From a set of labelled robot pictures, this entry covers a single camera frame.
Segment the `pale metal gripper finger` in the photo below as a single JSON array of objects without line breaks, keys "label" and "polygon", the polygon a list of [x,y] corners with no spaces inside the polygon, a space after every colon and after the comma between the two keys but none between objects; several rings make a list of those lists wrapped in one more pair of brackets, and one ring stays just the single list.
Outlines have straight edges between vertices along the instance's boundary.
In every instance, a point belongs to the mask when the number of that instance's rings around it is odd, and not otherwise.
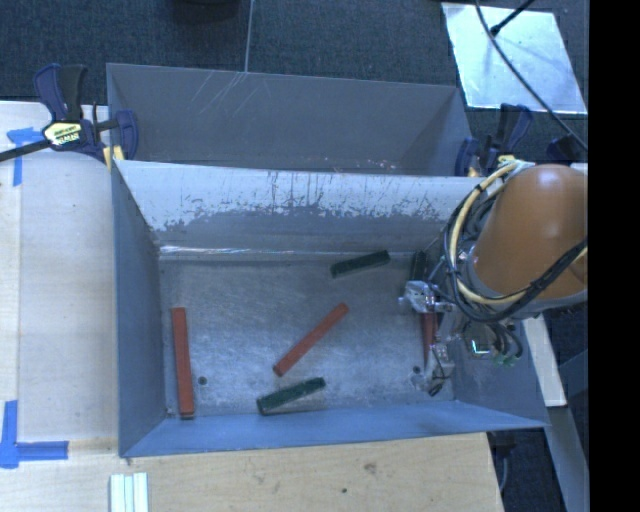
[{"label": "pale metal gripper finger", "polygon": [[448,346],[435,343],[429,348],[423,367],[414,368],[411,384],[419,391],[439,393],[450,381],[454,369],[455,363],[449,355]]},{"label": "pale metal gripper finger", "polygon": [[406,282],[404,292],[398,298],[398,304],[403,311],[420,314],[453,311],[453,303],[445,300],[434,285],[418,280]]}]

